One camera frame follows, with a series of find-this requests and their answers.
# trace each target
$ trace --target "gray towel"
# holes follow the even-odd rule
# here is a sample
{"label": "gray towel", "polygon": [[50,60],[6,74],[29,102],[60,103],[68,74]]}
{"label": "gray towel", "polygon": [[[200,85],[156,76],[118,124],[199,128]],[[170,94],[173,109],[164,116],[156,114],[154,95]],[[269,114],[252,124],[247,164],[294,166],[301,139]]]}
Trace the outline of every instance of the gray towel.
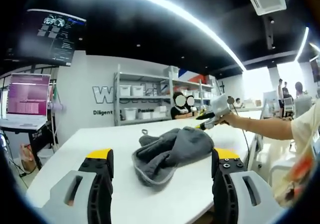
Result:
{"label": "gray towel", "polygon": [[199,160],[214,147],[208,134],[187,126],[159,137],[143,135],[139,142],[142,147],[132,154],[132,160],[137,176],[147,186],[167,183],[178,164]]}

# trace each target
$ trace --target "black ceiling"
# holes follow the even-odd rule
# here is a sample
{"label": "black ceiling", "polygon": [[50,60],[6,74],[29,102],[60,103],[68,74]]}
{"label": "black ceiling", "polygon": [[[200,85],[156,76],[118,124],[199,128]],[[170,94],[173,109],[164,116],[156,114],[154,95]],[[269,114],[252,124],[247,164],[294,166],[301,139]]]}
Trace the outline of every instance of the black ceiling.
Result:
{"label": "black ceiling", "polygon": [[[287,10],[258,16],[249,0],[169,0],[205,23],[247,69],[292,61],[299,49],[306,15],[297,0],[286,0]],[[39,8],[87,19],[79,49],[88,55],[115,56],[178,66],[224,78],[241,73],[235,61],[210,37],[170,11],[146,0],[11,0],[2,40],[13,32],[25,9]],[[268,49],[264,19],[272,18],[273,43]],[[308,60],[310,47],[301,57]],[[3,64],[0,74],[17,68]]]}

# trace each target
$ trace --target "wall-mounted monitor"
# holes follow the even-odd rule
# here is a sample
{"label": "wall-mounted monitor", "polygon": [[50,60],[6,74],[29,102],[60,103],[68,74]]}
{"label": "wall-mounted monitor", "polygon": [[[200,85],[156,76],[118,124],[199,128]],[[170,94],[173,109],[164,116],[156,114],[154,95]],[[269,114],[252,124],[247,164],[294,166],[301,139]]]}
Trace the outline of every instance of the wall-mounted monitor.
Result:
{"label": "wall-mounted monitor", "polygon": [[70,66],[86,20],[44,9],[29,9],[17,25],[6,61]]}
{"label": "wall-mounted monitor", "polygon": [[315,83],[320,82],[320,59],[313,59],[310,61],[310,65],[312,69],[313,81]]}

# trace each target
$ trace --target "person's hand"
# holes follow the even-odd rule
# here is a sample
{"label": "person's hand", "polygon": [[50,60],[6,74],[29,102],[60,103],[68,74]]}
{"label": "person's hand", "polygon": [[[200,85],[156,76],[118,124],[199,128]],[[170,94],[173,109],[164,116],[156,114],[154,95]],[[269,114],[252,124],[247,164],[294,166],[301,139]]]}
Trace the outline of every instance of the person's hand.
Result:
{"label": "person's hand", "polygon": [[228,124],[234,128],[237,127],[237,123],[239,121],[240,117],[236,114],[234,114],[232,111],[227,114],[227,115],[224,115],[223,117],[221,117],[216,123],[215,125],[217,124]]}

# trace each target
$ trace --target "white table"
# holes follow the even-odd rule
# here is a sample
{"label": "white table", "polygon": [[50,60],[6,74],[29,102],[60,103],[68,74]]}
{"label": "white table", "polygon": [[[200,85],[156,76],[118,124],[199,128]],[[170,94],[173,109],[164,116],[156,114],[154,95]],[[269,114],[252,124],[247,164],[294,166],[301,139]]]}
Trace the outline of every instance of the white table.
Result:
{"label": "white table", "polygon": [[[259,119],[261,111],[239,113]],[[50,197],[50,189],[70,170],[78,170],[86,155],[98,149],[112,148],[114,179],[111,219],[114,224],[189,224],[213,205],[211,157],[176,170],[165,188],[154,190],[142,185],[136,177],[132,153],[140,147],[142,129],[159,136],[173,128],[194,127],[203,120],[179,119],[129,126],[86,128],[78,130],[40,170],[27,198],[42,207]],[[207,130],[216,147],[234,150],[242,160],[248,154],[242,130],[217,125]],[[245,133],[249,145],[255,134]]]}

